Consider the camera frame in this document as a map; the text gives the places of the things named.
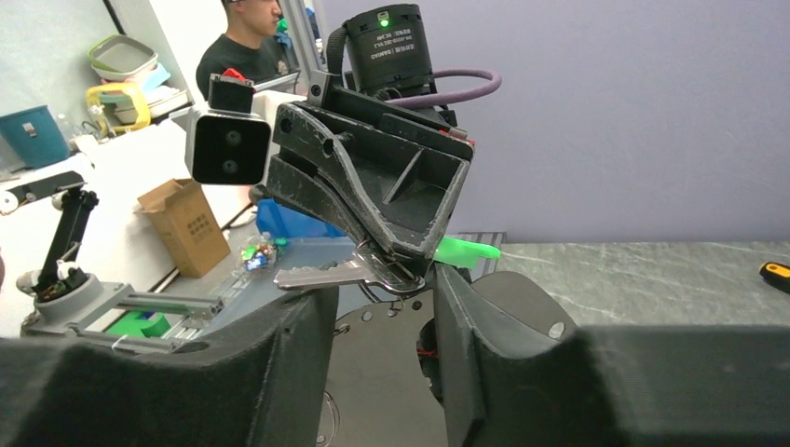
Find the green key tag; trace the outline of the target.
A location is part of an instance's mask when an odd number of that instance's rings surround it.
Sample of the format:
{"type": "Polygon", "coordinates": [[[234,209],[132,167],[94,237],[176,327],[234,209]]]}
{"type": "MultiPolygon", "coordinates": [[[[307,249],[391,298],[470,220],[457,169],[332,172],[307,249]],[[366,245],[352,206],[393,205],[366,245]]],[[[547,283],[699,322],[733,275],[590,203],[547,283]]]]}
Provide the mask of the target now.
{"type": "Polygon", "coordinates": [[[467,241],[456,237],[443,237],[433,254],[437,263],[474,269],[479,259],[499,259],[499,248],[481,242],[467,241]]]}

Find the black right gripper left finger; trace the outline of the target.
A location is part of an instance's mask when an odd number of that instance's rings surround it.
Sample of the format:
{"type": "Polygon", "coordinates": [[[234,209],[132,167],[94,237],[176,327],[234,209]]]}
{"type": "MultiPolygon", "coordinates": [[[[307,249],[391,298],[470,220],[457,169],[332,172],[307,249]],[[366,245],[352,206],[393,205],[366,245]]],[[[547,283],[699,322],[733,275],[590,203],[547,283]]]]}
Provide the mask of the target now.
{"type": "Polygon", "coordinates": [[[337,289],[287,293],[171,353],[1,344],[5,446],[312,446],[337,289]]]}

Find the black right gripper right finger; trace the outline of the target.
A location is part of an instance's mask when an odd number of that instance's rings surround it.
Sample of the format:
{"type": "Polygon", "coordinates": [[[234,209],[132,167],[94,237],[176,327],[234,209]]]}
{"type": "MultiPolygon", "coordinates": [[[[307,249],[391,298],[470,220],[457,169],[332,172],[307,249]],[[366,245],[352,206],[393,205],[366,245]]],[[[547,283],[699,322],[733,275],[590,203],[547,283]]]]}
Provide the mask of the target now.
{"type": "Polygon", "coordinates": [[[433,269],[451,446],[785,446],[782,326],[584,326],[556,340],[433,269]]]}

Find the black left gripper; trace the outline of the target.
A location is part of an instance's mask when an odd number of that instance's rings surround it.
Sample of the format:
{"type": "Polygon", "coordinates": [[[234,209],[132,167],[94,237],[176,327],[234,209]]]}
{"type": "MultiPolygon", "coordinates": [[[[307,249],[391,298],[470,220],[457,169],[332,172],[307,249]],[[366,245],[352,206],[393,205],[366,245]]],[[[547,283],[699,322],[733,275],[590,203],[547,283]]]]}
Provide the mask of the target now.
{"type": "Polygon", "coordinates": [[[476,142],[438,118],[345,88],[340,74],[312,71],[306,101],[278,107],[267,192],[424,277],[425,264],[405,260],[432,257],[476,142]]]}

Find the silver key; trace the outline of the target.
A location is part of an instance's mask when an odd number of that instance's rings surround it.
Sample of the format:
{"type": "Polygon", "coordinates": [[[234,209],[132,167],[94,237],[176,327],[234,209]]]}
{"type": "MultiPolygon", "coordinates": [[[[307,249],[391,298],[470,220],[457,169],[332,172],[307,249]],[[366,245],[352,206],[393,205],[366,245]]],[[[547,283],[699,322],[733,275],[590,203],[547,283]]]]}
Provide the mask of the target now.
{"type": "Polygon", "coordinates": [[[314,290],[343,285],[383,288],[393,294],[408,294],[425,287],[425,280],[400,263],[368,251],[354,251],[352,257],[328,267],[281,269],[273,278],[280,289],[314,290]]]}

